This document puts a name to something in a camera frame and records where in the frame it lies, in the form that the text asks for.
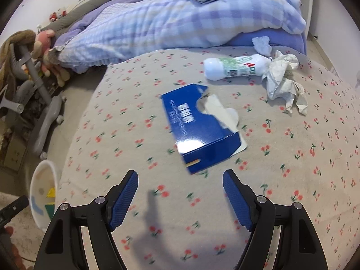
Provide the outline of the crumpled white paper wrapper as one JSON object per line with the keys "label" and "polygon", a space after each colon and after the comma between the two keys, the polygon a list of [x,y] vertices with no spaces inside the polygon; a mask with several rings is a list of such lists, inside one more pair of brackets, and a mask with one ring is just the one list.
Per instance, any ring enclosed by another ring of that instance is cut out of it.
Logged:
{"label": "crumpled white paper wrapper", "polygon": [[267,97],[270,100],[281,98],[286,102],[286,111],[292,113],[293,105],[298,112],[306,116],[308,114],[308,101],[303,86],[293,80],[293,72],[297,70],[299,61],[294,54],[283,54],[281,51],[274,52],[266,72],[262,79],[266,79]]}

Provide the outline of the brown plush blanket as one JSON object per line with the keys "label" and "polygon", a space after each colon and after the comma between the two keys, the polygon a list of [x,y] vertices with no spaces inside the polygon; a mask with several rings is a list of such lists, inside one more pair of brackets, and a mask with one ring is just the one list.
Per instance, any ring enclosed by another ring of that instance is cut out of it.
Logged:
{"label": "brown plush blanket", "polygon": [[1,46],[1,90],[8,85],[7,95],[13,98],[16,90],[15,73],[12,71],[12,54],[10,45],[25,45],[30,47],[30,50],[34,47],[35,32],[27,29],[25,31],[18,31],[13,33]]}

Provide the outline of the white green-label bottle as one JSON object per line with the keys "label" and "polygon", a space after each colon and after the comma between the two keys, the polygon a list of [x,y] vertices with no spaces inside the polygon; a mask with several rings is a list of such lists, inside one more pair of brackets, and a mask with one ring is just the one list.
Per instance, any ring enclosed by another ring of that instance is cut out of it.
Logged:
{"label": "white green-label bottle", "polygon": [[204,75],[210,81],[219,81],[230,77],[261,76],[272,60],[260,54],[236,58],[207,58],[203,62]]}

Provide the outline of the grey long pillow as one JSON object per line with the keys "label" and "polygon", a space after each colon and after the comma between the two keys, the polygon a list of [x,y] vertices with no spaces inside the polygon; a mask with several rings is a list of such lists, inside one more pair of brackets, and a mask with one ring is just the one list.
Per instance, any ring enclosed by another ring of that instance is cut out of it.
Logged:
{"label": "grey long pillow", "polygon": [[112,0],[85,0],[70,10],[63,18],[59,18],[49,25],[38,27],[38,32],[52,29],[58,36],[67,32],[71,26],[80,21],[84,16]]}

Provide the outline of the blue cardboard box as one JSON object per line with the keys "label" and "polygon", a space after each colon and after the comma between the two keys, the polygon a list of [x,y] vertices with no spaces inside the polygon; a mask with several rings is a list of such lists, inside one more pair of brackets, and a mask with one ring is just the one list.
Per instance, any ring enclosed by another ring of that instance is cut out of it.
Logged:
{"label": "blue cardboard box", "polygon": [[189,173],[208,169],[244,151],[239,116],[209,87],[192,83],[161,96],[176,148]]}

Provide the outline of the crumpled white tissue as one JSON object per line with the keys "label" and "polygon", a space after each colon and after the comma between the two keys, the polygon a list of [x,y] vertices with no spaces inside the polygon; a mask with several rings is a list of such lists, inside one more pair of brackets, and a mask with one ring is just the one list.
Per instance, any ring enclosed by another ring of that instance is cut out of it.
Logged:
{"label": "crumpled white tissue", "polygon": [[270,38],[268,36],[252,38],[254,49],[262,56],[270,57],[272,53],[272,46],[270,45]]}

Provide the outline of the small red white plush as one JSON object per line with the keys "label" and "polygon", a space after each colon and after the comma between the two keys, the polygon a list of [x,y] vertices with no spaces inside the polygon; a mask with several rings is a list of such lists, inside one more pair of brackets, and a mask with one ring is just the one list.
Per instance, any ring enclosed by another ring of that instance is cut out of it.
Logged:
{"label": "small red white plush", "polygon": [[55,12],[52,12],[52,14],[50,14],[49,16],[49,21],[52,23],[52,22],[55,22],[56,20],[64,17],[67,15],[67,10],[66,8],[64,7],[61,7],[59,9],[57,9]]}

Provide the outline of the white trash bin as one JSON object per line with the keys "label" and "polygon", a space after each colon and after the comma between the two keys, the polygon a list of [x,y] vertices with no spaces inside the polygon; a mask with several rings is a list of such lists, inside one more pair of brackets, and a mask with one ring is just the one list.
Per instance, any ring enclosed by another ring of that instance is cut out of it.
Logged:
{"label": "white trash bin", "polygon": [[56,210],[56,196],[61,171],[50,160],[41,161],[36,167],[30,185],[29,203],[37,227],[45,232]]}

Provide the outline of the pink plush monkey toy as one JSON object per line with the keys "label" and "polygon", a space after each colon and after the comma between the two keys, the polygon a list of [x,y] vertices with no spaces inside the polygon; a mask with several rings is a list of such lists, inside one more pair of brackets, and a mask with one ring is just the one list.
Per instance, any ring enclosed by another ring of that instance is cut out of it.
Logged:
{"label": "pink plush monkey toy", "polygon": [[35,37],[32,58],[41,61],[40,68],[46,77],[53,74],[57,79],[57,85],[63,87],[70,79],[70,73],[60,65],[50,62],[51,39],[54,37],[55,32],[51,29],[39,32]]}

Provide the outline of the purple blanket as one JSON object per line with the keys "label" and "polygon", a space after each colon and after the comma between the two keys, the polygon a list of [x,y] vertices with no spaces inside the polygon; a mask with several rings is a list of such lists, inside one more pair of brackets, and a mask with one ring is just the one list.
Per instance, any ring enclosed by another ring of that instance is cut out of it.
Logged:
{"label": "purple blanket", "polygon": [[[116,4],[118,2],[125,2],[125,3],[135,3],[140,2],[143,0],[112,0],[109,1],[99,8],[92,10],[90,13],[86,14],[84,18],[82,18],[80,21],[84,21],[85,24],[90,24],[105,8],[111,6],[112,4]],[[306,53],[306,39],[303,34],[290,34],[280,29],[261,29],[255,32],[249,32],[249,33],[240,33],[236,35],[234,38],[232,38],[230,41],[226,43],[227,46],[251,46],[253,44],[252,38],[254,37],[263,37],[268,36],[270,38],[270,45],[272,46],[287,46],[291,47],[301,53]]]}

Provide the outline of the blue plaid quilt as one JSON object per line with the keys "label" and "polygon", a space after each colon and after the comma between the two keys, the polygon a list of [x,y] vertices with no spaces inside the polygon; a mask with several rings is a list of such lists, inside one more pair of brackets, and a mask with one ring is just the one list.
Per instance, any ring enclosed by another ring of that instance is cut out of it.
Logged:
{"label": "blue plaid quilt", "polygon": [[156,50],[221,46],[240,33],[266,28],[304,33],[300,0],[118,2],[90,24],[79,21],[60,36],[49,59],[82,73]]}

